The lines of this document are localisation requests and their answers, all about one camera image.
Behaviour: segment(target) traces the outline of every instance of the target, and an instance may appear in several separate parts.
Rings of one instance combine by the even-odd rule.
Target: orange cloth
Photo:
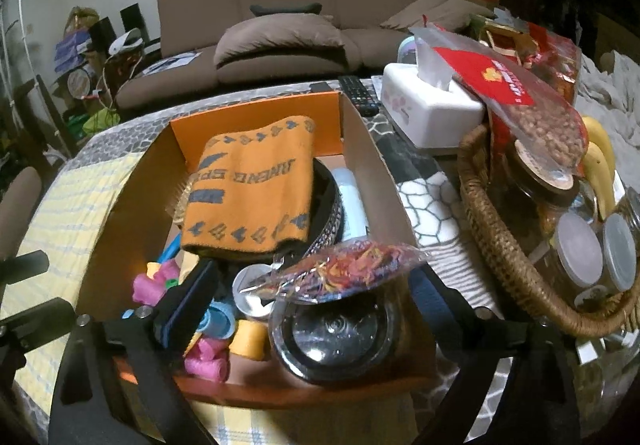
[[[310,118],[290,116],[211,138],[191,188],[182,247],[242,259],[273,253],[283,241],[306,241],[314,130]]]

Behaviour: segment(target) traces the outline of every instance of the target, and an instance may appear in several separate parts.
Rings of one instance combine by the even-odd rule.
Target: basket rim
[[[565,333],[593,338],[615,332],[624,325],[625,319],[633,311],[640,295],[638,268],[636,268],[636,279],[631,289],[613,297],[614,300],[600,310],[589,314],[578,313],[569,306],[531,264],[498,215],[482,186],[472,160],[478,149],[486,143],[487,136],[489,136],[488,126],[482,124],[463,137],[458,152],[458,174],[460,176],[460,195],[465,202],[467,216],[473,216],[482,232],[482,237],[494,250],[494,257],[505,264],[508,263],[510,269],[518,271],[511,273],[508,281],[504,276],[505,271],[496,270],[490,266],[492,273],[510,291],[510,295],[520,307],[527,312],[530,312],[530,308],[534,307]],[[489,259],[484,255],[485,249],[482,245],[478,246],[485,260],[488,261]],[[511,292],[513,287],[516,287],[524,297],[518,298],[514,295]]]

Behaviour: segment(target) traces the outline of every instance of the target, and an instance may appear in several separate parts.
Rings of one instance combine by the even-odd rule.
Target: bag of rubber bands
[[[262,275],[247,284],[242,293],[263,300],[285,298],[296,304],[320,304],[376,288],[426,263],[427,256],[411,245],[350,239],[287,269]]]

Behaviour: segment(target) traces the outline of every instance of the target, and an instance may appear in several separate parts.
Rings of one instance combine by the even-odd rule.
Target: yellow checkered cloth
[[[49,271],[7,286],[1,318],[54,297],[75,305],[104,221],[140,157],[142,154],[129,154],[60,174],[37,209],[18,252],[44,250]],[[16,374],[19,385],[47,414],[65,344],[63,337],[31,351],[26,367]],[[409,395],[295,411],[250,411],[203,403],[193,407],[221,445],[398,445],[410,443],[417,434]]]

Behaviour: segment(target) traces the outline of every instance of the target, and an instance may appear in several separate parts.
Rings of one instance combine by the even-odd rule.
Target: banana
[[[613,197],[613,180],[607,159],[593,141],[589,142],[589,148],[582,159],[582,164],[584,165],[584,175],[596,194],[600,218],[604,221],[615,208],[616,200]]]
[[[609,166],[609,173],[613,181],[616,177],[616,155],[613,154],[613,147],[611,146],[611,140],[609,139],[607,131],[604,130],[604,127],[595,118],[583,116],[582,121],[589,133],[589,141],[593,141],[607,159],[607,166]]]

